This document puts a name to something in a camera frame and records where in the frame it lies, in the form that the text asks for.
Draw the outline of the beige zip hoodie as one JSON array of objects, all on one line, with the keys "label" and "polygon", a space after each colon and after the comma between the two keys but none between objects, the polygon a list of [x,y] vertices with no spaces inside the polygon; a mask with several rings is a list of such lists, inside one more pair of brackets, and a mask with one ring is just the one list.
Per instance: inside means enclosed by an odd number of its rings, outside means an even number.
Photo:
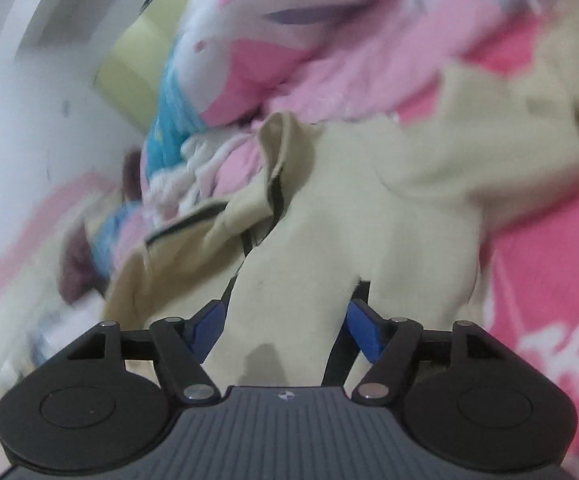
[{"label": "beige zip hoodie", "polygon": [[423,122],[275,113],[259,142],[260,174],[133,252],[104,315],[139,330],[229,290],[210,377],[314,386],[358,283],[385,318],[448,328],[476,312],[486,237],[579,190],[579,0],[559,4],[527,72],[449,67]]}]

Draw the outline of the dark brown garment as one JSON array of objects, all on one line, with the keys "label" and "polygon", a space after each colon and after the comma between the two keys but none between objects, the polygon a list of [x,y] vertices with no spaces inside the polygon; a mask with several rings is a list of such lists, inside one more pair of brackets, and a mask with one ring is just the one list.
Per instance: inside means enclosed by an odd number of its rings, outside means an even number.
[{"label": "dark brown garment", "polygon": [[[133,150],[124,156],[121,197],[122,205],[142,198],[140,150]],[[105,295],[110,273],[96,268],[93,240],[94,235],[88,234],[84,224],[81,224],[66,241],[58,281],[58,292],[66,304],[75,304],[92,290]]]}]

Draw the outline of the light blue crumpled garment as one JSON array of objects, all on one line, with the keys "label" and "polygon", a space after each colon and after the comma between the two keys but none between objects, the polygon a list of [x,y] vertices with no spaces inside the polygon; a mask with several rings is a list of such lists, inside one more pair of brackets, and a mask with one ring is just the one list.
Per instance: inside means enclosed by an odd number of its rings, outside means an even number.
[{"label": "light blue crumpled garment", "polygon": [[140,210],[142,204],[124,202],[107,214],[91,241],[91,254],[94,269],[102,278],[109,280],[114,271],[114,251],[118,245],[121,229],[132,214]]}]

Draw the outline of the crumpled white cloth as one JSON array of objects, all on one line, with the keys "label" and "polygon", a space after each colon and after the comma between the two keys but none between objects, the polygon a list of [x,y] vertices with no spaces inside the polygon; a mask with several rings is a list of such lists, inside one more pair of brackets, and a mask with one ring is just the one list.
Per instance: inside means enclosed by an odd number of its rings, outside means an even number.
[{"label": "crumpled white cloth", "polygon": [[230,195],[260,171],[257,136],[236,129],[191,136],[181,146],[183,162],[146,181],[143,203],[157,224],[186,214],[208,198]]}]

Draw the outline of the pink magenta floral bed blanket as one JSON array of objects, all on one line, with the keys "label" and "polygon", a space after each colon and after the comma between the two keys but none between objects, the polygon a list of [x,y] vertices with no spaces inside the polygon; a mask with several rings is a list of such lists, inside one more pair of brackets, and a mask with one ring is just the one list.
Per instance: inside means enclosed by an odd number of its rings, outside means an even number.
[{"label": "pink magenta floral bed blanket", "polygon": [[[388,304],[436,327],[478,315],[579,414],[579,6],[522,74],[447,70],[434,113],[395,141]],[[579,427],[567,465],[579,477]]]}]

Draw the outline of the yellow-green wardrobe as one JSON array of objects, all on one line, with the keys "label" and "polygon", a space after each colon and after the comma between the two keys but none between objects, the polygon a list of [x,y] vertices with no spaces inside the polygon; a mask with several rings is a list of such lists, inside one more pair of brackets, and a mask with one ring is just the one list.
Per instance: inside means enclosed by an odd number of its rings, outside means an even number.
[{"label": "yellow-green wardrobe", "polygon": [[187,3],[145,0],[95,74],[93,87],[140,131],[152,125],[163,66]]}]

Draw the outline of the large pink blue cartoon pillow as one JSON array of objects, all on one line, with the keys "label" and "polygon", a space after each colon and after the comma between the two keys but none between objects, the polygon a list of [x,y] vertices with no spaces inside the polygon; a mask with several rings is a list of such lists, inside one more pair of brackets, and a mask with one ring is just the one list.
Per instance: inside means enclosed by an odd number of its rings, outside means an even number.
[{"label": "large pink blue cartoon pillow", "polygon": [[190,0],[164,63],[144,144],[145,179],[178,166],[193,134],[237,122],[379,0]]}]

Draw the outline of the light pink quilt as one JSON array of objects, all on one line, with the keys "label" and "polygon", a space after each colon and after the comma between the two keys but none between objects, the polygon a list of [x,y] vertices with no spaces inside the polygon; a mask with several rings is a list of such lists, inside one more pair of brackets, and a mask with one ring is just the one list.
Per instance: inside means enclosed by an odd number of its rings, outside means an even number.
[{"label": "light pink quilt", "polygon": [[289,110],[303,122],[399,110],[431,88],[443,66],[478,47],[532,1],[376,1],[341,22],[257,110],[204,133],[254,133],[257,120],[276,110]]}]

